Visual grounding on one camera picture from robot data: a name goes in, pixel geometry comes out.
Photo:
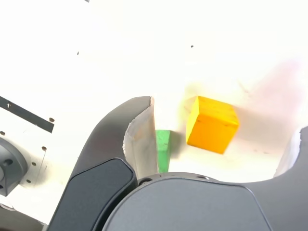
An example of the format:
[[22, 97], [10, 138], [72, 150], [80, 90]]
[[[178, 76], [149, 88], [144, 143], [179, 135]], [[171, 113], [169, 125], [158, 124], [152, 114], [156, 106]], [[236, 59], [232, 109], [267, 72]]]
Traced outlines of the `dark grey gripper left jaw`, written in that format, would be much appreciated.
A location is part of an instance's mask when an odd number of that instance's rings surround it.
[[116, 205], [158, 172], [154, 100], [132, 98], [87, 139], [49, 223], [51, 231], [100, 231]]

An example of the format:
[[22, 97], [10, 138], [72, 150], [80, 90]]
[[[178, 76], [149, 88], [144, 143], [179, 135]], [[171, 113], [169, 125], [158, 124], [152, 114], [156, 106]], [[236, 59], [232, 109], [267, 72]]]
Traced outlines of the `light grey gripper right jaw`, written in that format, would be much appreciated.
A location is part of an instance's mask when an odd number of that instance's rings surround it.
[[294, 165], [269, 180], [226, 183], [164, 178], [123, 199], [105, 231], [305, 231], [308, 228], [308, 130], [297, 134]]

